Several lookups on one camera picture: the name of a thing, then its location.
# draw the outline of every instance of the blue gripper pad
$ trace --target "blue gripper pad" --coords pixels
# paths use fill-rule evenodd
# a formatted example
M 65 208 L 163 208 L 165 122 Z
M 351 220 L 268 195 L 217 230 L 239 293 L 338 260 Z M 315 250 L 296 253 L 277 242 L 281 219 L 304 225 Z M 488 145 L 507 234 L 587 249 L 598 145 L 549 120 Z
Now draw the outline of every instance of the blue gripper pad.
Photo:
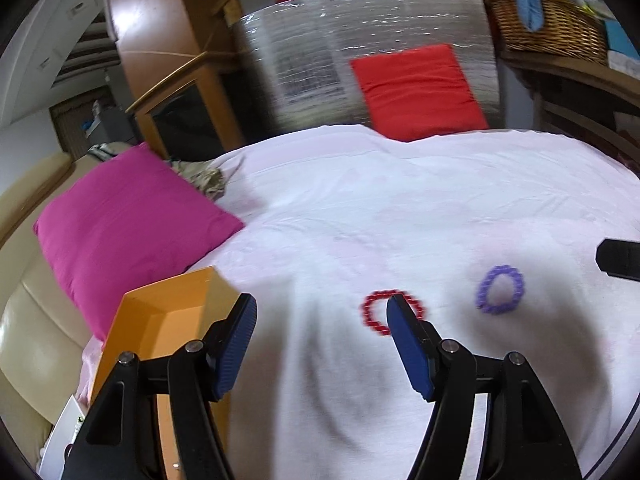
M 255 298 L 249 297 L 242 306 L 242 312 L 233 331 L 227 337 L 225 349 L 218 359 L 217 381 L 213 385 L 213 392 L 221 399 L 234 387 L 244 354 L 254 333 L 258 309 Z
M 410 315 L 416 324 L 419 323 L 413 311 Z M 430 402 L 433 398 L 434 386 L 429 374 L 429 358 L 422 350 L 420 340 L 410 326 L 411 320 L 406 316 L 395 297 L 389 298 L 386 302 L 386 324 L 391 330 L 404 370 L 414 390 L 420 393 L 424 400 Z

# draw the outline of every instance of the beige leather sofa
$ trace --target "beige leather sofa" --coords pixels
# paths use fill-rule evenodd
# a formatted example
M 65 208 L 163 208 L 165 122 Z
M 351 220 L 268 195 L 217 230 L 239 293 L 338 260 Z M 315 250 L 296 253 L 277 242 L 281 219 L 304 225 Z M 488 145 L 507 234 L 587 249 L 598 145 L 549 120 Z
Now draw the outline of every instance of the beige leather sofa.
M 0 417 L 31 465 L 78 387 L 91 337 L 56 284 L 32 227 L 53 197 L 98 164 L 91 155 L 74 163 L 57 153 L 0 196 Z

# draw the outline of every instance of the white bedsheet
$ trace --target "white bedsheet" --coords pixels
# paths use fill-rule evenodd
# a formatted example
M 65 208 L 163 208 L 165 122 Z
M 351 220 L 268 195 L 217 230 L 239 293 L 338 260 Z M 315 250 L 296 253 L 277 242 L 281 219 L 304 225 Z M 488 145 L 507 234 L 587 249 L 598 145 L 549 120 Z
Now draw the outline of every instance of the white bedsheet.
M 258 303 L 233 392 L 237 478 L 406 478 L 431 405 L 393 340 L 361 318 L 364 297 L 386 288 L 419 298 L 440 335 L 474 353 L 526 355 L 583 474 L 601 457 L 640 391 L 640 284 L 594 262 L 604 237 L 640 238 L 640 182 L 622 165 L 551 134 L 405 144 L 363 126 L 277 137 L 220 163 L 233 176 L 218 203 L 246 228 L 193 269 L 215 265 Z M 476 289 L 498 264 L 520 269 L 526 294 L 513 313 L 482 314 Z M 464 479 L 483 421 L 478 398 Z

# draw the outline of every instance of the open box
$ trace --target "open box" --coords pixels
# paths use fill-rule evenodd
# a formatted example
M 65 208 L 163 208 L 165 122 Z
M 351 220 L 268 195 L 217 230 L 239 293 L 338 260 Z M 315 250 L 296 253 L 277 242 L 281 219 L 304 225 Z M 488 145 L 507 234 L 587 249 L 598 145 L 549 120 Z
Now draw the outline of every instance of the open box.
M 213 267 L 153 283 L 124 295 L 105 342 L 92 402 L 118 355 L 135 352 L 141 360 L 173 354 L 200 339 L 215 321 L 225 319 L 240 294 Z M 228 433 L 229 395 L 211 404 L 223 446 Z M 158 425 L 168 480 L 179 480 L 178 452 L 168 396 L 158 396 Z

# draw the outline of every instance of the wicker basket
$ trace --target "wicker basket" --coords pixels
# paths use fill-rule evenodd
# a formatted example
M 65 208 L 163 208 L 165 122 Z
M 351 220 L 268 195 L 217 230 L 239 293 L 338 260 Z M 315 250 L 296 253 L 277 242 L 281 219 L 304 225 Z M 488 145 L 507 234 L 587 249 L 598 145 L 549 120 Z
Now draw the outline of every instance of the wicker basket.
M 607 65 L 607 42 L 602 24 L 569 0 L 542 0 L 545 26 L 529 32 L 518 16 L 515 0 L 489 3 L 509 50 L 577 57 Z

